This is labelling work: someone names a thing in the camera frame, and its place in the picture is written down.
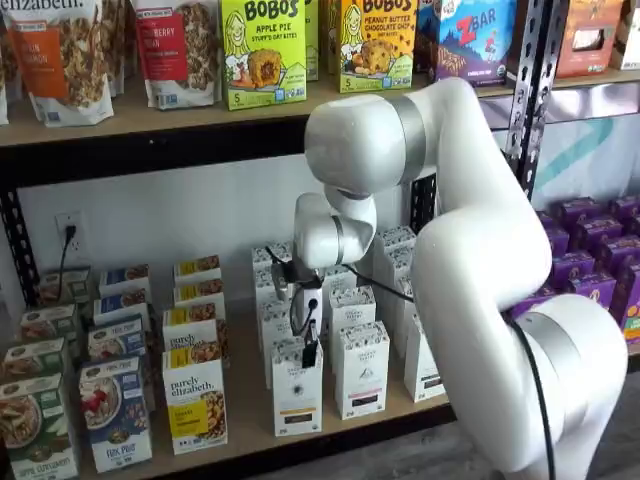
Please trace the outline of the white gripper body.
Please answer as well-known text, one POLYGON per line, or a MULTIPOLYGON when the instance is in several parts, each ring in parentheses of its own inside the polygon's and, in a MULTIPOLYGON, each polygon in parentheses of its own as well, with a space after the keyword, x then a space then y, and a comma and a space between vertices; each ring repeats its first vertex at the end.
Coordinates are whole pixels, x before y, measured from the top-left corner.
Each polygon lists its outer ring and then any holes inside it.
POLYGON ((307 344, 320 338, 323 321, 322 288, 313 282, 293 286, 289 309, 292 334, 307 344))

